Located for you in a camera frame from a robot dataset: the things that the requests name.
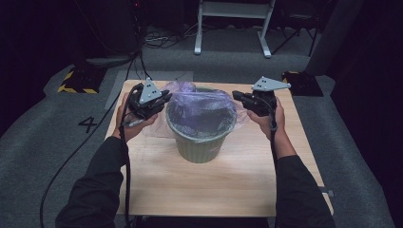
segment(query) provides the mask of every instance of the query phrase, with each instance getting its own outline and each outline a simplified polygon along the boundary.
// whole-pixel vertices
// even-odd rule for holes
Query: white metal stand
[[[223,3],[200,0],[195,54],[199,55],[202,53],[203,16],[242,17],[264,19],[263,30],[258,31],[258,37],[264,57],[270,58],[272,54],[270,53],[270,49],[267,46],[264,37],[267,32],[267,27],[269,25],[275,3],[276,0],[271,0],[269,4]]]

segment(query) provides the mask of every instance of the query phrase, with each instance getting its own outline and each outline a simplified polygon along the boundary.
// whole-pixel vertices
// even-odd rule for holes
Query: mat
[[[282,73],[284,83],[291,84],[290,91],[293,96],[323,97],[323,92],[315,76],[305,72],[286,71]]]

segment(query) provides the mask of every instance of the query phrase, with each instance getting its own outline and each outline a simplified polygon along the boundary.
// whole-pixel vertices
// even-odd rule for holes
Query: vr controller
[[[258,116],[271,117],[271,129],[277,129],[275,119],[277,99],[274,90],[289,88],[291,85],[261,77],[252,85],[252,93],[242,93],[237,90],[232,91],[234,100],[242,102],[244,108],[255,112]]]
[[[132,90],[133,93],[128,99],[128,109],[134,118],[125,121],[126,126],[137,125],[161,112],[164,104],[172,97],[169,90],[160,91],[156,88],[150,78],[145,80],[145,85],[139,83],[133,86]]]

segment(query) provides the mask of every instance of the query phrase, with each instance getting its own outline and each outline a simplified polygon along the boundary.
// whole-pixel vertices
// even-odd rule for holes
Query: gray floor
[[[283,40],[270,30],[270,48]],[[193,54],[195,37],[167,49],[144,49],[144,63],[154,79],[172,80],[186,75],[195,82],[253,84],[259,77],[280,80],[283,71],[301,71],[309,62],[310,38],[305,32],[293,38],[271,59],[260,50],[256,31],[210,30],[203,36],[200,56]],[[99,124],[111,104],[110,94],[123,82],[127,65],[109,69],[99,94],[58,93],[70,66],[48,82],[47,97],[25,113],[0,140],[0,227],[39,226],[39,206],[57,168],[88,136],[78,125],[88,117]],[[132,70],[130,77],[136,77]],[[324,97],[294,97],[317,165],[331,198],[337,227],[394,227],[382,188],[362,160],[355,143],[330,98],[334,82],[317,77]],[[111,113],[84,147],[72,158],[48,192],[45,225],[67,201],[74,181],[106,136]],[[123,227],[122,216],[116,218]]]

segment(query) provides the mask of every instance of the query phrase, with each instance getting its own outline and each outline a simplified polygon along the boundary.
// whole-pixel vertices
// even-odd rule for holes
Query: number 4
[[[86,133],[88,133],[89,130],[91,129],[91,127],[94,126],[94,125],[97,125],[97,123],[94,123],[94,118],[93,117],[88,117],[85,120],[83,120],[80,123],[78,123],[78,125],[86,126]]]

